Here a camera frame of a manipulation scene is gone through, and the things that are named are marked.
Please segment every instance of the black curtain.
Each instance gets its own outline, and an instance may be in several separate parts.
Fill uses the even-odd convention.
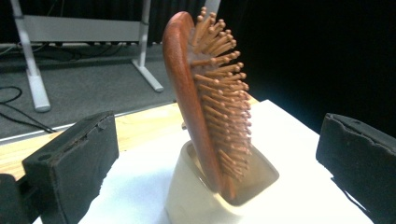
[[[142,0],[20,0],[23,14],[67,18],[140,21]],[[161,42],[169,19],[179,11],[195,18],[205,0],[151,0],[148,42]],[[0,43],[19,42],[12,8],[8,0],[0,1]]]
[[[253,96],[317,133],[331,112],[396,137],[396,1],[227,0],[219,15]]]

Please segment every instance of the white holder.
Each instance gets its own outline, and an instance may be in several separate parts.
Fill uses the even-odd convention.
[[[165,205],[172,223],[236,224],[245,216],[262,213],[262,195],[279,173],[257,148],[251,152],[249,172],[235,185],[237,203],[230,204],[208,188],[192,142],[187,142],[181,149]]]

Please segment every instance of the gray floor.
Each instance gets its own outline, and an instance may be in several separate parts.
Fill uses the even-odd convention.
[[[0,87],[16,86],[23,90],[22,96],[9,104],[53,128],[75,123],[102,111],[113,110],[115,114],[130,113],[174,101],[175,95],[163,64],[161,45],[148,48],[146,59],[147,69],[164,86],[161,93],[154,91],[130,63],[130,59],[137,56],[136,45],[111,47],[107,54],[118,51],[107,57],[105,54],[98,57],[95,52],[87,53],[101,52],[107,46],[84,48],[82,56],[91,54],[94,57],[78,59],[76,62],[55,62],[49,60],[49,56],[68,61],[71,56],[77,58],[77,55],[59,51],[54,56],[53,50],[37,53],[36,58],[51,104],[51,111],[46,113],[37,113],[34,110],[23,58],[0,57]],[[0,101],[15,94],[14,90],[0,90]],[[4,105],[0,105],[0,113],[14,119],[29,121]],[[36,131],[35,128],[0,117],[0,139]]]

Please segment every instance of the wooden hairbrush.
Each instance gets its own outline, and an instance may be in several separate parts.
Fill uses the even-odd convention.
[[[236,41],[216,14],[202,8],[194,26],[177,13],[163,34],[163,57],[181,114],[209,187],[229,203],[250,155],[248,85]]]

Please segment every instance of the metal stand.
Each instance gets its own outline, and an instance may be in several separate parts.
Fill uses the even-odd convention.
[[[37,112],[50,110],[50,102],[35,63],[31,41],[37,42],[88,42],[88,41],[139,41],[139,57],[133,65],[157,91],[163,86],[145,67],[149,33],[150,0],[143,2],[142,21],[105,21],[23,15],[19,0],[10,0],[17,24],[23,53],[27,63],[29,85]]]
[[[33,102],[35,104],[35,111],[47,112],[50,110],[50,101],[44,87],[43,79],[41,78],[40,70],[35,65],[35,56],[32,52],[29,35],[23,21],[20,2],[18,0],[11,0],[12,10],[14,11],[14,20],[17,24],[18,34],[20,36],[23,54],[27,64],[27,77],[29,79],[30,91],[32,92]]]
[[[163,86],[155,79],[155,77],[150,73],[150,71],[145,67],[146,62],[146,50],[148,44],[148,35],[149,35],[149,6],[150,0],[144,1],[143,5],[143,13],[142,13],[142,21],[140,22],[140,34],[142,34],[139,38],[139,59],[132,60],[132,63],[139,70],[140,74],[148,81],[151,87],[157,91],[163,91]]]

